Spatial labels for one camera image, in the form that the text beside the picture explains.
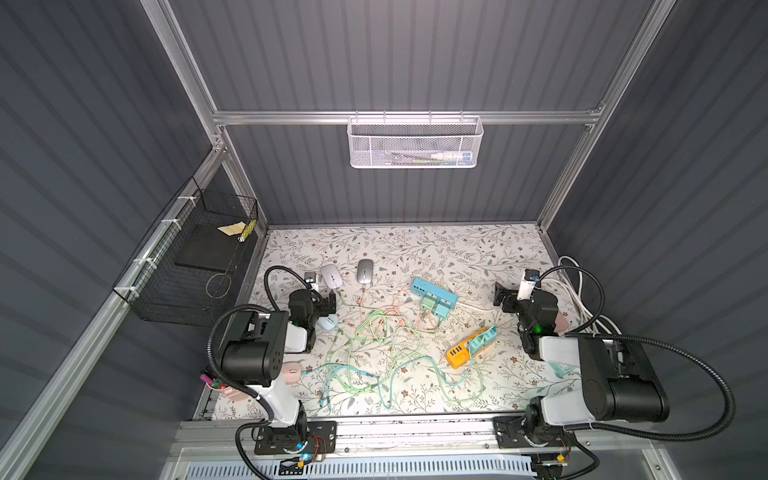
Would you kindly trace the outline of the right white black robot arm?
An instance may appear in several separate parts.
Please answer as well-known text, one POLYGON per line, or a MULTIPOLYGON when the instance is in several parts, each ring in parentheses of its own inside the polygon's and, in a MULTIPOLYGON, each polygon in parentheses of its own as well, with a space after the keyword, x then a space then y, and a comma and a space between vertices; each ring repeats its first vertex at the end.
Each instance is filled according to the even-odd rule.
POLYGON ((517 317, 517 333, 524 352, 533 360, 574 366, 580 372, 578 389, 530 400, 518 427, 529 444, 543 447, 557 438, 572 441, 574 432, 582 430, 602 430, 661 442, 693 442, 711 438, 731 425, 736 415, 733 390, 704 360, 653 338, 589 332, 606 303, 603 285, 596 286, 598 305, 589 319, 558 334, 558 299, 542 287, 558 270, 527 269, 517 288, 509 289, 500 283, 494 286, 493 304, 517 317), (712 425, 685 433, 636 429, 638 423, 664 422, 670 413, 668 396, 645 352, 648 346, 685 358, 714 381, 724 407, 712 425))

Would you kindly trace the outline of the teal charger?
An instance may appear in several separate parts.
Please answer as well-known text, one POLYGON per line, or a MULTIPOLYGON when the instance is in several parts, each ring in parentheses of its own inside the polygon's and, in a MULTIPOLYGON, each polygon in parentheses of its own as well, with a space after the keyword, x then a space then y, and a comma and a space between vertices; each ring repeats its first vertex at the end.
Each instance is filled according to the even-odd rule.
POLYGON ((497 337, 498 332, 496 325, 479 330, 468 342, 470 356, 475 357, 479 352, 491 345, 497 337))

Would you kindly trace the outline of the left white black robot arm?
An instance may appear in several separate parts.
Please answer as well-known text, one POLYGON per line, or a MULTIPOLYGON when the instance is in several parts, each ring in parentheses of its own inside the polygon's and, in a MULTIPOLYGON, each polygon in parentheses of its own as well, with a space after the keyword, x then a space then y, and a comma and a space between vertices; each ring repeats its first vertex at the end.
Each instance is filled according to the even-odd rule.
POLYGON ((211 328, 206 358, 214 378, 255 401, 265 418, 251 427, 258 453, 300 452, 311 438, 301 401, 291 393, 283 373, 284 357, 307 354, 315 346, 320 321, 337 314, 336 291, 343 285, 337 268, 323 275, 326 294, 296 271, 282 265, 266 269, 264 290, 270 304, 239 304, 221 314, 211 328), (288 307, 278 306, 270 276, 284 272, 301 287, 289 294, 288 307))

